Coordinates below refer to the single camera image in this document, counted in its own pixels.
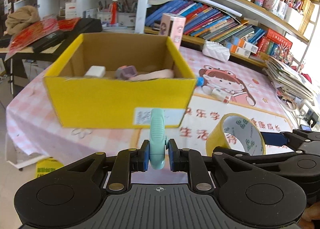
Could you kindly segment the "yellow cardboard box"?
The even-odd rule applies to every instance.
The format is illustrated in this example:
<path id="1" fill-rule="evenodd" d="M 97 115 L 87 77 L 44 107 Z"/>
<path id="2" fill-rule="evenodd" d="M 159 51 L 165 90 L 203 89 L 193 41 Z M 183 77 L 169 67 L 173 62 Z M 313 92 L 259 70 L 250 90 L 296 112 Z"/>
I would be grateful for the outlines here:
<path id="1" fill-rule="evenodd" d="M 170 69 L 174 78 L 116 79 L 125 65 L 135 66 L 137 75 Z M 91 66 L 104 66 L 104 77 L 84 77 Z M 133 129 L 148 127 L 154 108 L 165 111 L 167 127 L 178 127 L 197 79 L 168 37 L 85 33 L 50 66 L 43 82 L 63 127 Z"/>

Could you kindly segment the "pink heart plush toy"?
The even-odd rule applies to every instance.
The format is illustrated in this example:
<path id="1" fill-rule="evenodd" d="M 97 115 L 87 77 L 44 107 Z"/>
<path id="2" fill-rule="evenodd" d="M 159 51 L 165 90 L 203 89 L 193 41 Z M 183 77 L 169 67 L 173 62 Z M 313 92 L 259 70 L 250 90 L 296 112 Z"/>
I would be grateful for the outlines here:
<path id="1" fill-rule="evenodd" d="M 174 72 L 170 69 L 164 69 L 159 71 L 154 71 L 146 74 L 139 74 L 134 77 L 130 77 L 130 81 L 145 81 L 145 80 L 153 80 L 153 79 L 167 79 L 174 78 Z"/>

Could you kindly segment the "orange white box lower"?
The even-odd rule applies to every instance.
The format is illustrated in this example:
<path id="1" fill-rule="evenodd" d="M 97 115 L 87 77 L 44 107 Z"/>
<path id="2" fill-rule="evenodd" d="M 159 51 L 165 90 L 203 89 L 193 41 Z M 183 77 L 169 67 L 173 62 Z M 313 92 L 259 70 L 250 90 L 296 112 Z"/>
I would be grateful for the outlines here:
<path id="1" fill-rule="evenodd" d="M 225 42 L 223 43 L 223 46 L 225 46 L 226 48 L 228 48 L 230 52 L 236 53 L 236 54 L 238 54 L 238 55 L 242 55 L 242 56 L 244 56 L 244 57 L 246 57 L 246 58 L 249 58 L 249 56 L 250 56 L 250 54 L 251 54 L 250 51 L 245 50 L 245 49 L 242 48 L 242 47 L 233 45 L 233 44 L 231 44 L 230 42 L 227 42 L 227 41 L 225 41 Z"/>

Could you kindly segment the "black electric keyboard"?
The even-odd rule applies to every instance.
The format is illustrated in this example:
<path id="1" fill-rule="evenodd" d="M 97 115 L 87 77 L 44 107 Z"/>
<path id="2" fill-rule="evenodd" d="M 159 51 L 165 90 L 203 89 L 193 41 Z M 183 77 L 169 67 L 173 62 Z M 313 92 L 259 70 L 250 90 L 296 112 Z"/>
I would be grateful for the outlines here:
<path id="1" fill-rule="evenodd" d="M 100 19 L 82 18 L 71 31 L 56 31 L 37 40 L 30 46 L 18 51 L 12 57 L 5 59 L 7 48 L 1 48 L 1 59 L 30 59 L 54 62 L 63 51 L 80 35 L 84 33 L 99 33 L 102 31 Z"/>

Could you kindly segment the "pink cartoon humidifier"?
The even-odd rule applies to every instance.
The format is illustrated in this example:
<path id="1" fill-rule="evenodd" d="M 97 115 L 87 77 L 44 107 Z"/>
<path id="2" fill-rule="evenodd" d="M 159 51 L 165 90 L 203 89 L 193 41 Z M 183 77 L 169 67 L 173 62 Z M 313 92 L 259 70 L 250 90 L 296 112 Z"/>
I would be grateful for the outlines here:
<path id="1" fill-rule="evenodd" d="M 160 23 L 159 35 L 171 39 L 177 49 L 180 48 L 186 18 L 184 16 L 163 13 Z"/>

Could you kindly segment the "red tassel ornament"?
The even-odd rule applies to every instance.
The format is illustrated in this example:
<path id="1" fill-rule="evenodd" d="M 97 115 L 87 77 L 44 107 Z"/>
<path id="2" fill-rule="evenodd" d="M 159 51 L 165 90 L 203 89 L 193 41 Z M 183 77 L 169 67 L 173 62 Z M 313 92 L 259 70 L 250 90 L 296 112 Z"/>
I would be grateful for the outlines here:
<path id="1" fill-rule="evenodd" d="M 117 2 L 118 0 L 112 0 L 112 4 L 111 4 L 111 21 L 110 24 L 111 25 L 115 25 L 116 21 L 117 21 Z"/>

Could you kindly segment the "yellow tape roll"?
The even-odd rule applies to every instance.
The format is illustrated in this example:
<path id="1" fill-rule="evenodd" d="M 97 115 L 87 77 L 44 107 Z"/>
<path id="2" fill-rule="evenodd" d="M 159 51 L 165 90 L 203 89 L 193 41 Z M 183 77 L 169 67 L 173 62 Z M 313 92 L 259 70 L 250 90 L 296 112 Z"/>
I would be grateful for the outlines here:
<path id="1" fill-rule="evenodd" d="M 228 113 L 221 118 L 206 140 L 206 154 L 211 155 L 217 147 L 231 149 L 227 135 L 239 141 L 244 152 L 251 156 L 266 154 L 261 132 L 248 118 L 237 113 Z"/>

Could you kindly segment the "orange white box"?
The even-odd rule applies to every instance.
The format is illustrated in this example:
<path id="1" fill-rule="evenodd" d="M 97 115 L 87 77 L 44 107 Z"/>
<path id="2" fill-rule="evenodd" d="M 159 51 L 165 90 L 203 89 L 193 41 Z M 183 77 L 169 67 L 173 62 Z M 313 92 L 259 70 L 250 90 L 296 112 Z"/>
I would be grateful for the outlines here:
<path id="1" fill-rule="evenodd" d="M 251 53 L 255 54 L 258 52 L 258 46 L 255 46 L 252 43 L 247 42 L 244 39 L 240 39 L 236 36 L 232 36 L 231 43 L 235 46 L 243 48 L 244 50 L 250 51 Z"/>
<path id="2" fill-rule="evenodd" d="M 231 44 L 230 42 L 227 42 L 227 41 L 225 41 L 225 42 L 223 43 L 223 46 L 225 46 L 226 48 L 228 48 L 230 52 L 236 53 L 236 54 L 238 54 L 238 55 L 242 55 L 242 56 L 244 56 L 244 57 L 246 57 L 246 58 L 249 58 L 249 56 L 250 56 L 250 54 L 251 54 L 250 51 L 245 50 L 245 49 L 242 48 L 242 47 L 233 45 L 233 44 Z"/>

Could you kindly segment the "small white red box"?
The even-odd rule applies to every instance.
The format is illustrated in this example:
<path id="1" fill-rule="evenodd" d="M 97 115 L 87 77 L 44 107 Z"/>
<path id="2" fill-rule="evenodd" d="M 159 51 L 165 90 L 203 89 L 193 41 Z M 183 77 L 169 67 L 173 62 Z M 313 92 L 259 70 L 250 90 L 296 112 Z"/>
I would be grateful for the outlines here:
<path id="1" fill-rule="evenodd" d="M 214 88 L 212 90 L 212 96 L 225 104 L 228 104 L 231 100 L 231 95 L 219 88 Z"/>

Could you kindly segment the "purple grey toy car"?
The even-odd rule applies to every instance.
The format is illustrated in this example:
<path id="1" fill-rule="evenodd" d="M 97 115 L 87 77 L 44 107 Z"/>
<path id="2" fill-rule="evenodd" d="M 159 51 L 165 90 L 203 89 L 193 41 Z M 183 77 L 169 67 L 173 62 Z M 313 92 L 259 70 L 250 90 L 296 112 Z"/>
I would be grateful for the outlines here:
<path id="1" fill-rule="evenodd" d="M 137 75 L 135 66 L 121 66 L 116 70 L 116 79 L 128 80 Z"/>

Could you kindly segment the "blue candy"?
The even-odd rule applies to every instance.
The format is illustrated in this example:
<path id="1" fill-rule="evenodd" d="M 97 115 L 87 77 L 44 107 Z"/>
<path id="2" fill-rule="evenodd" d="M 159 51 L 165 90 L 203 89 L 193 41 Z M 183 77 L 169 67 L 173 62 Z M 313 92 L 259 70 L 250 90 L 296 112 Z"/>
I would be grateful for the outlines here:
<path id="1" fill-rule="evenodd" d="M 203 86 L 204 85 L 204 78 L 203 77 L 197 77 L 196 86 Z"/>

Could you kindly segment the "mint green small device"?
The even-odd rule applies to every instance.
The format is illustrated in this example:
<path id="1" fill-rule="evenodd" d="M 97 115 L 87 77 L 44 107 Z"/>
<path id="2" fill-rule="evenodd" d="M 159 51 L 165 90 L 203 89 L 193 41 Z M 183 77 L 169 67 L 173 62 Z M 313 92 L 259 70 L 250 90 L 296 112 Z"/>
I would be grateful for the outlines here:
<path id="1" fill-rule="evenodd" d="M 152 109 L 150 119 L 149 161 L 154 170 L 165 164 L 166 135 L 163 109 Z"/>

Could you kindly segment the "row of books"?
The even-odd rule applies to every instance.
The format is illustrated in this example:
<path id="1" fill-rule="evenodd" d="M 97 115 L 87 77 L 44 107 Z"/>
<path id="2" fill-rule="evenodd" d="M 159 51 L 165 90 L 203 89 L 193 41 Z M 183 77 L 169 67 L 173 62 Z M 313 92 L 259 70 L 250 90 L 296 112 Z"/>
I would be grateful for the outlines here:
<path id="1" fill-rule="evenodd" d="M 231 43 L 232 36 L 236 36 L 258 46 L 258 52 L 251 53 L 249 58 L 271 56 L 281 60 L 290 54 L 292 42 L 281 34 L 262 25 L 250 24 L 247 19 L 239 19 L 209 0 L 169 0 L 156 5 L 146 17 L 145 29 L 159 34 L 163 13 L 186 18 L 181 45 L 187 44 L 202 50 L 206 40 L 223 45 L 225 41 Z"/>

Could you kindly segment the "white power adapter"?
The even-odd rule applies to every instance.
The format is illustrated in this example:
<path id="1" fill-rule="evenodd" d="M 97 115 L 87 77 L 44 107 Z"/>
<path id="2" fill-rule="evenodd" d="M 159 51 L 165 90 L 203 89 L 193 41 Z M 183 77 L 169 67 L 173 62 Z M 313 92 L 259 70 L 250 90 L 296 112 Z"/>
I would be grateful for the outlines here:
<path id="1" fill-rule="evenodd" d="M 106 68 L 104 66 L 91 66 L 84 77 L 87 78 L 103 78 L 106 73 Z"/>

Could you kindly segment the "orange white box upper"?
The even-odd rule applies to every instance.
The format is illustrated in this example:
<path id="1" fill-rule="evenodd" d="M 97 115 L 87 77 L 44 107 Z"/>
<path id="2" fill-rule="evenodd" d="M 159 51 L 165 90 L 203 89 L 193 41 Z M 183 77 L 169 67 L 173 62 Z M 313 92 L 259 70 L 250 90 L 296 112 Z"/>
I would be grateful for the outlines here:
<path id="1" fill-rule="evenodd" d="M 258 52 L 258 46 L 255 46 L 252 43 L 247 42 L 244 39 L 240 39 L 236 36 L 232 36 L 231 43 L 235 46 L 243 48 L 244 50 L 250 51 L 251 53 L 255 54 Z"/>

